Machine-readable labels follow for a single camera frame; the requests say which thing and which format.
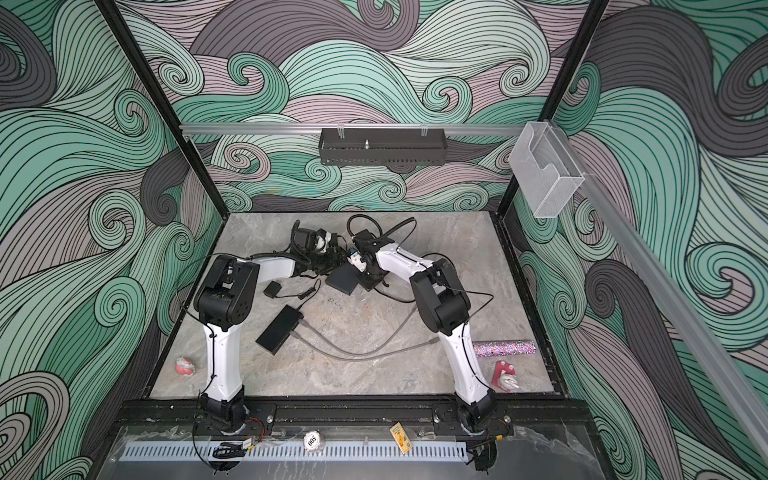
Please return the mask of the ribbed black network switch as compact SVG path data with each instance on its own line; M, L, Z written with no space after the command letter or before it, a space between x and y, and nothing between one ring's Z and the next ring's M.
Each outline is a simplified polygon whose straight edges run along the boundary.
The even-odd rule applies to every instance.
M289 305L284 306L257 338L256 343L271 355L276 355L303 318L300 310Z

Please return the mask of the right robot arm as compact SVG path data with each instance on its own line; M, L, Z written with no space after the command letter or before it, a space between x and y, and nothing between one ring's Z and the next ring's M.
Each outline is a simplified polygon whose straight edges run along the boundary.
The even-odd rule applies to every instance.
M368 291L391 274L411 287L416 311L438 339L454 378L457 417L465 430L479 434L491 424L496 406L493 388L482 375L474 351L469 320L473 293L462 285L446 257L432 261L405 250L391 235L414 224L410 217L388 231L366 214L353 214L346 224L354 244L348 261L357 269L358 283Z

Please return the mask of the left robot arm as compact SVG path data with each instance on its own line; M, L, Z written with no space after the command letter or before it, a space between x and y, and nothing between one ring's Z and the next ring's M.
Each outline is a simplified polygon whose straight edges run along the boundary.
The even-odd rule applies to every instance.
M195 296L194 309L206 332L209 376L198 405L219 429L237 432L249 418L240 373L240 338L256 287L307 271L327 274L346 259L345 246L339 235L302 228L295 221L289 245L282 251L214 256Z

